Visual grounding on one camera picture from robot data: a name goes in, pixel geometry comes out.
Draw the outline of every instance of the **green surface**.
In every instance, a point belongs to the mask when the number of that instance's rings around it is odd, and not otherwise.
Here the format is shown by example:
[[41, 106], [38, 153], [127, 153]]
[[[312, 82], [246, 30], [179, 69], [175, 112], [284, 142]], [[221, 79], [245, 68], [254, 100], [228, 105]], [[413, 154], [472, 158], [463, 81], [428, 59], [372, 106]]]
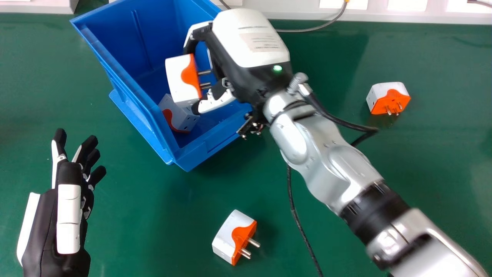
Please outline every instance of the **green surface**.
[[[314, 276], [268, 132], [236, 140], [190, 173], [166, 166], [108, 98], [106, 74], [70, 18], [0, 14], [0, 275], [22, 274], [15, 248], [28, 193], [49, 188], [50, 140], [63, 127], [69, 152], [97, 135], [108, 171], [89, 220], [92, 277]], [[388, 184], [492, 273], [492, 28], [340, 22], [283, 38], [326, 108], [382, 129], [360, 149]], [[412, 101], [399, 118], [370, 117], [366, 94], [386, 81], [405, 83]], [[293, 182], [325, 276], [384, 276], [298, 174]], [[262, 243], [236, 267], [211, 249], [233, 209], [258, 221]]]

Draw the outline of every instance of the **robotic arm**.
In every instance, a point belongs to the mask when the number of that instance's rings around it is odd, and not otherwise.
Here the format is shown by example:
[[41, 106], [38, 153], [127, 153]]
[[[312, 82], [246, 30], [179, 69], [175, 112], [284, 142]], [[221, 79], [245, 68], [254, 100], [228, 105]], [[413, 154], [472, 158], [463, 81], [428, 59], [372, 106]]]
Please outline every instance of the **robotic arm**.
[[91, 257], [84, 249], [93, 190], [106, 175], [103, 166], [91, 172], [100, 154], [97, 138], [90, 136], [72, 162], [65, 152], [66, 133], [56, 131], [51, 142], [51, 189], [30, 193], [17, 244], [24, 277], [87, 277]]
[[484, 269], [420, 210], [392, 191], [367, 157], [320, 110], [307, 78], [294, 76], [289, 51], [258, 11], [232, 9], [194, 25], [184, 53], [204, 41], [217, 80], [253, 112], [241, 136], [270, 126], [287, 164], [311, 194], [342, 218], [366, 253], [395, 277], [486, 277]]

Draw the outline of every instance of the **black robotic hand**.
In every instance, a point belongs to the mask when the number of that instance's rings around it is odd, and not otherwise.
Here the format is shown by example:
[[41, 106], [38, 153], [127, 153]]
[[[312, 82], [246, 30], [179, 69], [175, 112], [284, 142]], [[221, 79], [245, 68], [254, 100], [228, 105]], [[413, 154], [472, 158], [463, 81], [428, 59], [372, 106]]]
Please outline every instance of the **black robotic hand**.
[[91, 257], [84, 249], [94, 188], [106, 175], [103, 166], [91, 172], [100, 154], [90, 136], [72, 162], [65, 152], [66, 133], [58, 129], [51, 142], [51, 189], [30, 193], [22, 223], [17, 258], [24, 277], [87, 277]]

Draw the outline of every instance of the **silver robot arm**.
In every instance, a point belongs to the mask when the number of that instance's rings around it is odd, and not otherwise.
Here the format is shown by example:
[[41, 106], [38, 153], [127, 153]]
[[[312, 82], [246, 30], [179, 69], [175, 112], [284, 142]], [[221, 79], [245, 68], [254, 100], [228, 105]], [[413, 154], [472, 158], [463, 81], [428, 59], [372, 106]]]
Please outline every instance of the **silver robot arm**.
[[307, 84], [273, 94], [263, 108], [287, 164], [311, 194], [341, 217], [366, 253], [394, 277], [486, 277], [485, 270], [420, 210], [393, 192], [332, 121], [302, 100]]

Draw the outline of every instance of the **adapter inside blue bin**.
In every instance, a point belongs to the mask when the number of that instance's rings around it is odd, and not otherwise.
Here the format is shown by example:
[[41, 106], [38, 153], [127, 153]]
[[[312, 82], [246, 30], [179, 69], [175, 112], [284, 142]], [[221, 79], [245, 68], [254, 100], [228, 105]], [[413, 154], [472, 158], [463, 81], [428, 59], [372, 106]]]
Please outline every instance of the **adapter inside blue bin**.
[[[236, 139], [251, 110], [234, 101], [201, 115], [191, 133], [181, 134], [170, 129], [157, 106], [169, 93], [165, 59], [182, 54], [192, 24], [219, 12], [209, 0], [118, 0], [71, 20], [106, 70], [113, 102], [165, 163], [185, 171]], [[210, 69], [203, 43], [195, 59], [199, 70]], [[216, 82], [212, 75], [200, 80]]]

